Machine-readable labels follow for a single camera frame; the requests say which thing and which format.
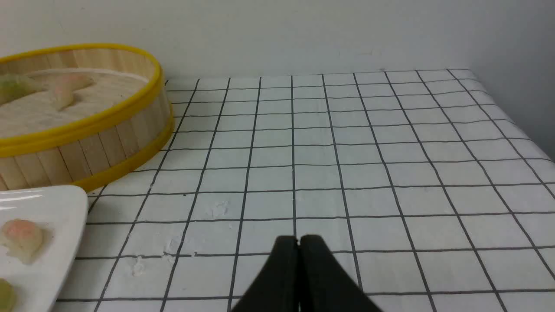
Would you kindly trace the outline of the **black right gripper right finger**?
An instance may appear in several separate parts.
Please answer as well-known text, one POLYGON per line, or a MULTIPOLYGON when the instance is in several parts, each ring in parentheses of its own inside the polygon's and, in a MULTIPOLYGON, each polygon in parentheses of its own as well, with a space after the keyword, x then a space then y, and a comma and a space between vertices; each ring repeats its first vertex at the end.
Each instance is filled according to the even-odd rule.
POLYGON ((322 237, 300 239, 300 311, 380 312, 341 267, 322 237))

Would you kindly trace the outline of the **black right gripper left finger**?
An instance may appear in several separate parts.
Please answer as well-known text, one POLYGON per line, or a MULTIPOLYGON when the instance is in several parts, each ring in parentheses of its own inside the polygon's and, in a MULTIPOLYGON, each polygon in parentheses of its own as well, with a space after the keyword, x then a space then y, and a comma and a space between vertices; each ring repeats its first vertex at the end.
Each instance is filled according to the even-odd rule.
POLYGON ((232 311, 297 312, 298 246, 294 236, 278 236, 264 266, 232 311))

